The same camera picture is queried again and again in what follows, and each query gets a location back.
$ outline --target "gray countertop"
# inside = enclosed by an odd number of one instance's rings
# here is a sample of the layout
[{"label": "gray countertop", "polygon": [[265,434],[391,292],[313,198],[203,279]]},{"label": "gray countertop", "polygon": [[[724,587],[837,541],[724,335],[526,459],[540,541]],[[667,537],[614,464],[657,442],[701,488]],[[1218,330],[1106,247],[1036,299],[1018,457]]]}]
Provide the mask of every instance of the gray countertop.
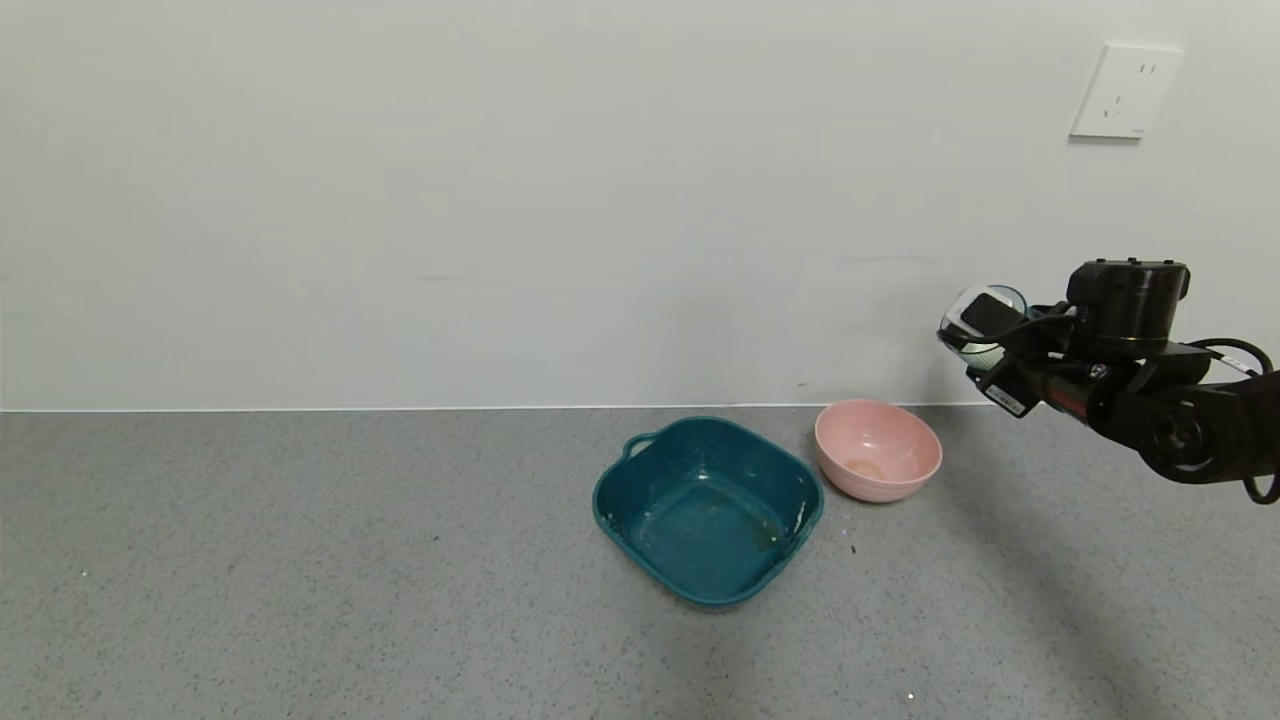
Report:
[{"label": "gray countertop", "polygon": [[[810,457],[815,409],[710,413]],[[1280,714],[1280,510],[1048,410],[918,413],[924,491],[828,487],[717,615],[590,510],[687,410],[0,415],[0,717]]]}]

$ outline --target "cable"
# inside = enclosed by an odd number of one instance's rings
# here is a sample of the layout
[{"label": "cable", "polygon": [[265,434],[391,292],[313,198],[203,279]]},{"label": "cable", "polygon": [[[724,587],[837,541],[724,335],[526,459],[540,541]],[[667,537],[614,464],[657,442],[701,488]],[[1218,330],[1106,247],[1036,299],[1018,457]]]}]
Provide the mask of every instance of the cable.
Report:
[{"label": "cable", "polygon": [[1280,473],[1276,473],[1275,479],[1271,480],[1271,489],[1266,495],[1258,492],[1257,478],[1244,478],[1244,492],[1249,493],[1249,500],[1258,505],[1271,505],[1280,500]]},{"label": "cable", "polygon": [[1210,337],[1204,340],[1197,340],[1196,342],[1188,342],[1187,345],[1192,347],[1201,347],[1204,350],[1208,350],[1211,347],[1234,347],[1236,350],[1243,350],[1249,355],[1252,355],[1253,359],[1258,361],[1258,365],[1262,366],[1263,375],[1268,375],[1275,370],[1275,368],[1271,365],[1271,357],[1268,357],[1267,354],[1263,352],[1261,347],[1253,345],[1252,342],[1235,340],[1234,337]]},{"label": "cable", "polygon": [[968,342],[970,345],[995,345],[1002,340],[1014,337],[1015,334],[1028,331],[1037,325],[1047,325],[1062,322],[1074,323],[1075,320],[1076,320],[1075,315],[1044,315],[1043,318],[1036,318],[1034,320],[1027,320],[1025,323],[1019,323],[1002,333],[978,336],[978,334],[969,334],[959,331],[952,331],[950,328],[940,328],[938,337],[943,340],[952,340],[956,342]]}]

